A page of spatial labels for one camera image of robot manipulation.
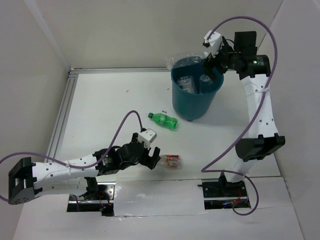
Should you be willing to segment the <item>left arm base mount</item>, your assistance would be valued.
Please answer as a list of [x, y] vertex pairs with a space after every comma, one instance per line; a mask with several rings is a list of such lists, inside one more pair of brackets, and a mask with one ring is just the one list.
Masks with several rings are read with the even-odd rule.
[[67, 213], [97, 212], [104, 217], [114, 216], [115, 182], [99, 182], [92, 196], [69, 195]]

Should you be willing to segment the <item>red cap clear bottle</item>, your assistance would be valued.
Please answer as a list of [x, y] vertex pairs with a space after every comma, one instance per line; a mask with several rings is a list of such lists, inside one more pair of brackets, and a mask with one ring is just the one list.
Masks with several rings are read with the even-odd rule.
[[183, 164], [180, 155], [165, 154], [160, 156], [157, 166], [172, 170], [180, 170]]

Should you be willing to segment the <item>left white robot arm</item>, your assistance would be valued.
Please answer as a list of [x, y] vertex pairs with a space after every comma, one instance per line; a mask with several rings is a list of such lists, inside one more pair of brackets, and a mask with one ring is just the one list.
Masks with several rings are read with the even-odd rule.
[[152, 129], [134, 133], [129, 143], [101, 149], [93, 154], [63, 164], [32, 162], [22, 158], [8, 173], [8, 203], [20, 205], [44, 195], [70, 194], [92, 200], [97, 197], [97, 177], [114, 175], [140, 164], [154, 169], [160, 160], [160, 149], [155, 147], [150, 156], [151, 143], [157, 138]]

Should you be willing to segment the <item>large labelled clear bottle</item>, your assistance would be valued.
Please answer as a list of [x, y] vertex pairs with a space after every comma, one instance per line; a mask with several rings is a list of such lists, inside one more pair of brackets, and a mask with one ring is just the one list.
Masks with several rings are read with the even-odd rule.
[[176, 84], [184, 91], [187, 91], [188, 93], [196, 94], [197, 89], [195, 85], [195, 81], [193, 76], [183, 76], [176, 80]]

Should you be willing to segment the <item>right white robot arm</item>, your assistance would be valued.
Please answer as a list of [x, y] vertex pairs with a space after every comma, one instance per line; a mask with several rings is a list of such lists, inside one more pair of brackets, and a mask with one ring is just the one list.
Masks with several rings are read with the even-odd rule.
[[204, 67], [216, 67], [219, 73], [236, 71], [246, 94], [250, 122], [235, 142], [201, 172], [211, 172], [209, 168], [213, 164], [235, 149], [237, 160], [223, 170], [226, 179], [218, 184], [220, 194], [230, 196], [236, 189], [235, 183], [241, 181], [255, 163], [284, 146], [286, 139], [279, 134], [273, 116], [269, 88], [273, 67], [266, 55], [257, 54], [256, 32], [236, 32], [234, 47], [230, 47], [224, 37], [221, 42], [222, 49], [209, 55]]

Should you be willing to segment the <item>clear water bottle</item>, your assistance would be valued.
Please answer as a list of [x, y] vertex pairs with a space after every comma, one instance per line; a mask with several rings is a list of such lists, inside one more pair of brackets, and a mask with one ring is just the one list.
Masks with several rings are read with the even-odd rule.
[[199, 77], [199, 93], [209, 94], [217, 90], [219, 83], [212, 80], [208, 75], [203, 74]]
[[208, 52], [203, 51], [179, 53], [167, 57], [165, 59], [165, 65], [168, 70], [185, 66], [191, 66], [194, 64], [201, 63], [202, 60], [208, 57], [208, 55]]

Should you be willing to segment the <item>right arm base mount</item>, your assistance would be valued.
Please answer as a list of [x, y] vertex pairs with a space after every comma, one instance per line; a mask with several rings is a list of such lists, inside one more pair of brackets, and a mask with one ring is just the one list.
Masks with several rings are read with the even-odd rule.
[[205, 210], [250, 208], [244, 181], [227, 182], [224, 175], [218, 179], [203, 180], [198, 185], [202, 189]]

